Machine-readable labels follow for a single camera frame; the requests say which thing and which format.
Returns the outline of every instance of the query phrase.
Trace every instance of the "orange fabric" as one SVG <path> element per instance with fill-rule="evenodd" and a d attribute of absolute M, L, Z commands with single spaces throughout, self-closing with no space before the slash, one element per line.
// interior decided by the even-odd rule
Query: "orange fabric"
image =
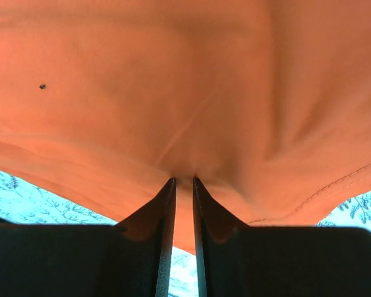
<path fill-rule="evenodd" d="M 0 0 L 0 170 L 115 220 L 176 176 L 190 252 L 193 176 L 314 224 L 371 189 L 371 1 Z"/>

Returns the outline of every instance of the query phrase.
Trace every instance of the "bedsheet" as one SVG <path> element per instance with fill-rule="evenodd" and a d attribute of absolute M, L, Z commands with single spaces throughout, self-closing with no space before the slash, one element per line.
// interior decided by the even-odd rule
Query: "bedsheet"
<path fill-rule="evenodd" d="M 116 222 L 20 178 L 0 171 L 0 217 L 14 223 L 109 224 Z M 317 226 L 359 226 L 371 231 L 371 191 L 350 197 Z M 169 295 L 198 296 L 195 256 L 173 248 Z"/>

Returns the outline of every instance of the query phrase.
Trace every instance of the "patterned tablecloth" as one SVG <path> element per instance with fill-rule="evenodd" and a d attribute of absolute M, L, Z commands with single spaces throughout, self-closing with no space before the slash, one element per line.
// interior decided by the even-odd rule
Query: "patterned tablecloth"
<path fill-rule="evenodd" d="M 15 223 L 115 224 L 22 179 L 0 171 L 0 217 Z M 339 205 L 318 226 L 360 226 L 371 231 L 371 191 Z M 195 256 L 174 248 L 169 294 L 198 296 Z"/>

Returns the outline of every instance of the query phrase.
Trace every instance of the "white and blue surface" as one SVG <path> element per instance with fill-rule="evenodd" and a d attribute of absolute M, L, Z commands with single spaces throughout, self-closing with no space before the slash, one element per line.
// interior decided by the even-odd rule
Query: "white and blue surface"
<path fill-rule="evenodd" d="M 0 217 L 14 223 L 115 224 L 85 207 L 0 171 Z M 359 226 L 371 231 L 371 191 L 350 198 L 318 226 Z M 169 294 L 198 296 L 195 256 L 173 249 Z"/>

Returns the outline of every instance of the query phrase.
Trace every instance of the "seam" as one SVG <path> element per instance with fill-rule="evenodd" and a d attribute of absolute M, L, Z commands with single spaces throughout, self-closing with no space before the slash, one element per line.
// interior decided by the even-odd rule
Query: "seam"
<path fill-rule="evenodd" d="M 313 194 L 312 196 L 310 196 L 307 200 L 303 201 L 303 203 L 301 203 L 299 206 L 297 206 L 292 212 L 288 213 L 287 215 L 284 215 L 282 217 L 277 217 L 277 218 L 262 218 L 262 219 L 259 219 L 259 220 L 254 220 L 254 221 L 251 221 L 249 222 L 249 224 L 251 223 L 257 223 L 257 222 L 264 222 L 264 221 L 270 221 L 270 220 L 277 220 L 277 219 L 283 219 L 283 218 L 288 218 L 290 217 L 291 215 L 294 215 L 296 212 L 300 211 L 300 209 L 303 208 L 303 206 L 308 203 L 310 200 L 312 200 L 313 198 L 315 198 L 316 196 L 319 196 L 321 193 L 323 193 L 324 191 L 326 191 L 327 189 L 335 186 L 336 184 L 340 183 L 341 181 L 344 181 L 345 179 L 348 179 L 352 176 L 354 176 L 355 174 L 357 173 L 360 173 L 361 171 L 363 170 L 366 170 L 367 168 L 370 168 L 371 167 L 371 164 L 368 164 L 362 168 L 359 168 L 358 170 L 352 172 L 351 174 L 348 174 L 340 179 L 337 179 L 336 181 L 334 181 L 333 183 L 321 188 L 320 190 L 318 190 L 315 194 Z M 335 195 L 336 193 L 338 193 L 339 191 L 342 191 L 343 189 L 346 189 L 347 187 L 350 187 L 356 183 L 358 183 L 359 181 L 362 181 L 362 180 L 365 180 L 367 178 L 371 177 L 371 174 L 368 174 L 367 176 L 364 176 L 363 178 L 361 179 L 358 179 L 357 181 L 354 181 L 350 184 L 347 184 L 346 186 L 343 186 L 337 190 L 335 190 L 334 192 L 332 192 L 331 194 L 328 194 L 324 197 L 322 197 L 321 199 L 319 199 L 319 201 L 314 204 L 313 206 L 318 206 L 320 203 L 322 203 L 324 200 L 326 200 L 327 198 L 331 197 L 332 195 Z"/>

